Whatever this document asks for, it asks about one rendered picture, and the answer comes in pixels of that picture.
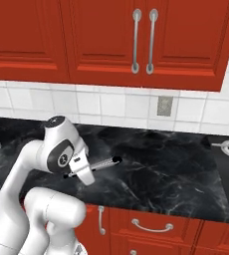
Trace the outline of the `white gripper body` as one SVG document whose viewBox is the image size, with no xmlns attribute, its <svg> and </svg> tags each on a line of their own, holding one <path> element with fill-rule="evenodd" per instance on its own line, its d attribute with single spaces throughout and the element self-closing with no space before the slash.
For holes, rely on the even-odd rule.
<svg viewBox="0 0 229 255">
<path fill-rule="evenodd" d="M 79 163 L 77 165 L 77 176 L 84 185 L 91 185 L 95 178 L 88 163 Z"/>
</svg>

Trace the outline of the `silver tongs with black tips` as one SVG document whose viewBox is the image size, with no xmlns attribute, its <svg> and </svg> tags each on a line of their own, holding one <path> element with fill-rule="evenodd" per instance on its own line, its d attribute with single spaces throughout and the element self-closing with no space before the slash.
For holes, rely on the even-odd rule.
<svg viewBox="0 0 229 255">
<path fill-rule="evenodd" d="M 113 156 L 111 158 L 91 164 L 90 169 L 91 171 L 96 171 L 103 168 L 108 168 L 114 165 L 118 165 L 121 162 L 122 162 L 122 158 L 120 156 Z M 77 174 L 78 173 L 76 171 L 71 171 L 70 173 L 65 173 L 64 178 L 75 177 Z"/>
</svg>

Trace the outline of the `red lower cupboard door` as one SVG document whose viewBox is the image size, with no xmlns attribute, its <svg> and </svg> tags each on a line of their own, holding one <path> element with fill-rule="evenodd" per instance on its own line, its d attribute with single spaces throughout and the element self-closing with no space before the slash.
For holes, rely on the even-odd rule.
<svg viewBox="0 0 229 255">
<path fill-rule="evenodd" d="M 103 227 L 106 235 L 99 231 L 98 205 L 87 205 L 87 214 L 84 222 L 75 229 L 79 241 L 85 246 L 89 255 L 110 255 L 110 211 L 105 207 Z"/>
</svg>

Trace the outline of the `red cupboard door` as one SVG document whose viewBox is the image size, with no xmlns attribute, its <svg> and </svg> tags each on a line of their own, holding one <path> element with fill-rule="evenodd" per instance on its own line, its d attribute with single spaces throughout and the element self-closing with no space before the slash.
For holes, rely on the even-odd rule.
<svg viewBox="0 0 229 255">
<path fill-rule="evenodd" d="M 153 65 L 144 84 L 154 89 L 221 90 L 229 60 L 229 0 L 146 0 L 158 11 Z M 150 20 L 144 18 L 148 63 Z"/>
<path fill-rule="evenodd" d="M 60 0 L 70 82 L 79 85 L 139 87 L 131 71 L 134 21 L 140 0 Z M 137 37 L 137 62 L 142 40 Z"/>
<path fill-rule="evenodd" d="M 106 235 L 99 231 L 98 205 L 87 205 L 87 214 L 84 222 L 75 229 L 79 241 L 85 246 L 89 255 L 110 255 L 110 211 L 105 207 L 103 227 Z"/>
<path fill-rule="evenodd" d="M 0 80 L 69 80 L 60 0 L 0 0 Z"/>
</svg>

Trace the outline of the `red lower drawer front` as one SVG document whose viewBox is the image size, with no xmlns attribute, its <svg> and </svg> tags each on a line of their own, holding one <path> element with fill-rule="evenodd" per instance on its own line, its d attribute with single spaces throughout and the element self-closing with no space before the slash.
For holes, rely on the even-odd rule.
<svg viewBox="0 0 229 255">
<path fill-rule="evenodd" d="M 147 239 L 124 235 L 111 235 L 111 254 L 130 255 L 130 250 L 136 250 L 136 255 L 191 255 L 191 247 L 173 243 L 150 241 Z"/>
</svg>

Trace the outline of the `red drawer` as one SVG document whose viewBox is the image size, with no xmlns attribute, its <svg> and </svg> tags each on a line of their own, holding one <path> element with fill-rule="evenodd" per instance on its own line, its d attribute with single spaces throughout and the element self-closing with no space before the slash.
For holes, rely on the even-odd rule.
<svg viewBox="0 0 229 255">
<path fill-rule="evenodd" d="M 199 219 L 128 209 L 110 209 L 111 233 L 192 245 Z"/>
<path fill-rule="evenodd" d="M 111 254 L 130 255 L 130 250 L 136 250 L 136 255 L 191 255 L 191 247 L 173 243 L 150 241 L 147 239 L 124 235 L 111 235 Z"/>
</svg>

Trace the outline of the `red upper cupboard door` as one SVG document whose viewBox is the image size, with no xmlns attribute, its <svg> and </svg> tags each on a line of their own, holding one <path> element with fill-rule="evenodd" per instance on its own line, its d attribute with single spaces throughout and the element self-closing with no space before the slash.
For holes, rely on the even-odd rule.
<svg viewBox="0 0 229 255">
<path fill-rule="evenodd" d="M 0 0 L 0 80 L 69 80 L 60 0 Z"/>
<path fill-rule="evenodd" d="M 70 82 L 79 85 L 139 87 L 131 71 L 134 21 L 140 0 L 60 0 Z M 142 40 L 137 37 L 137 62 Z"/>
<path fill-rule="evenodd" d="M 221 90 L 229 60 L 229 0 L 146 0 L 158 11 L 153 65 L 144 84 L 154 89 Z M 148 63 L 150 20 L 144 18 Z"/>
</svg>

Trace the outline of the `red lower cupboard front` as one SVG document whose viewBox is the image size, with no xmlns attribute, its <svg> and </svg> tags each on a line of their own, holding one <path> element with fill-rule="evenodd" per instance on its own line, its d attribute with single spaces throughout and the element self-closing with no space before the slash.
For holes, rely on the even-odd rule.
<svg viewBox="0 0 229 255">
<path fill-rule="evenodd" d="M 204 221 L 197 235 L 193 255 L 229 255 L 229 224 Z"/>
</svg>

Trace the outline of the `grey wall socket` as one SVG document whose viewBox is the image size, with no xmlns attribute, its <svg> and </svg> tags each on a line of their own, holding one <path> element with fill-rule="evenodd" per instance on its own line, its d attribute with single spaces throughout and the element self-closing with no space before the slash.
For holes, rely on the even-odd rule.
<svg viewBox="0 0 229 255">
<path fill-rule="evenodd" d="M 159 97 L 157 103 L 157 114 L 159 116 L 169 117 L 171 115 L 172 102 L 173 97 Z"/>
</svg>

